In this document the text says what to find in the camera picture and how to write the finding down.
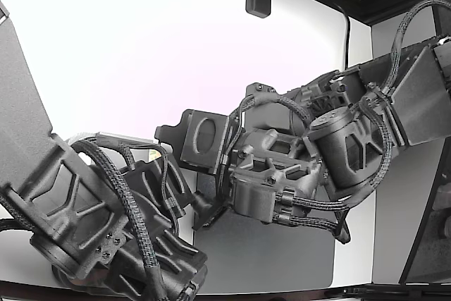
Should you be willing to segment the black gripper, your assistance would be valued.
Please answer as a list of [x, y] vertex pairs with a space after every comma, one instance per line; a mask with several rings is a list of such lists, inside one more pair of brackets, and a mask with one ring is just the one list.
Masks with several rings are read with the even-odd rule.
[[[123, 176], [131, 190], [146, 197], [164, 216], [170, 217], [171, 214], [164, 204], [162, 195], [162, 170], [163, 160], [161, 158], [151, 162], [138, 161], [135, 164], [135, 170], [128, 171]], [[191, 190], [172, 154], [168, 155], [166, 198], [177, 202], [173, 207], [176, 217], [183, 217], [185, 207], [193, 201]]]
[[230, 127], [229, 120], [228, 116], [217, 113], [192, 111], [188, 118], [185, 141], [183, 119], [176, 125], [158, 126], [154, 137], [173, 149], [183, 146], [181, 161], [215, 175]]

